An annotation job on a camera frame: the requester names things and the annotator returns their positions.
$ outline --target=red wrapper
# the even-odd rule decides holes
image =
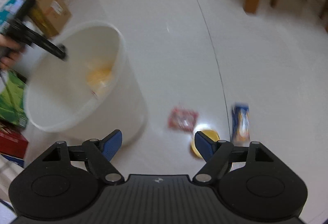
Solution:
[[[192,132],[194,130],[198,113],[192,110],[173,108],[169,116],[168,126],[171,129]]]

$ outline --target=trash bin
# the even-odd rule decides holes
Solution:
[[[147,108],[130,66],[124,39],[112,25],[83,23],[60,35],[68,59],[47,54],[25,93],[27,117],[40,130],[81,140],[102,139],[115,129],[126,144],[138,134]],[[87,84],[90,66],[112,67],[112,80],[96,96]]]

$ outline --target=cardboard box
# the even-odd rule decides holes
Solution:
[[[0,122],[0,153],[24,158],[28,141],[14,127]]]
[[[47,38],[58,35],[71,17],[63,0],[36,0],[30,18]]]
[[[13,71],[2,72],[2,75],[7,88],[0,80],[0,119],[25,128],[27,117],[23,108],[23,95],[26,85]]]

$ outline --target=hand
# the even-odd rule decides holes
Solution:
[[[4,56],[0,60],[0,69],[7,70],[19,60],[21,56],[20,52],[22,52],[24,48],[22,48],[20,44],[15,42],[13,39],[0,34],[0,47],[2,46],[13,49],[13,51],[9,54],[9,57]]]

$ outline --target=yellow lid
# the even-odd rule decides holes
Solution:
[[[204,133],[207,137],[209,137],[211,140],[213,140],[215,142],[220,140],[220,137],[215,130],[206,129],[206,130],[202,130],[201,132]],[[191,141],[191,149],[197,157],[202,158],[201,154],[198,152],[198,150],[195,146],[195,136]]]

